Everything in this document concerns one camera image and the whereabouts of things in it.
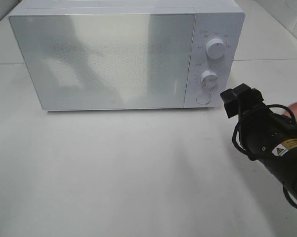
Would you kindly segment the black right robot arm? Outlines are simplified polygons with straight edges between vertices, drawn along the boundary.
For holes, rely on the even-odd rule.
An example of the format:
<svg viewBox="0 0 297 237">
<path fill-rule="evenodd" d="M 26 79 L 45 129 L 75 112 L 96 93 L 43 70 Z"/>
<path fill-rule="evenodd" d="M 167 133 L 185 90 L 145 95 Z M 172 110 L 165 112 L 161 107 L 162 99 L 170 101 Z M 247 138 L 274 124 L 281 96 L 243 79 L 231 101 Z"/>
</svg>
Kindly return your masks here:
<svg viewBox="0 0 297 237">
<path fill-rule="evenodd" d="M 241 84 L 220 94 L 229 118 L 238 116 L 234 147 L 260 161 L 282 184 L 287 202 L 297 209 L 297 120 L 280 104 L 266 105 L 259 90 Z"/>
</svg>

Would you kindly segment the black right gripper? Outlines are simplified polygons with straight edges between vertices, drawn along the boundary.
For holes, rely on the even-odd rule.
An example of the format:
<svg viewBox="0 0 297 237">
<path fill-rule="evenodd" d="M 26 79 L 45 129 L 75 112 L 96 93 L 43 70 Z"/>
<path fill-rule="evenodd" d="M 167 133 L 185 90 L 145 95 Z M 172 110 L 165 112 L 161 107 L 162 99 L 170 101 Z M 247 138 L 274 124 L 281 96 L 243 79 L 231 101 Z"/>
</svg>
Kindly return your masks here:
<svg viewBox="0 0 297 237">
<path fill-rule="evenodd" d="M 238 116 L 239 119 L 264 119 L 263 97 L 259 90 L 241 84 L 233 89 L 227 89 L 220 94 L 228 118 Z"/>
</svg>

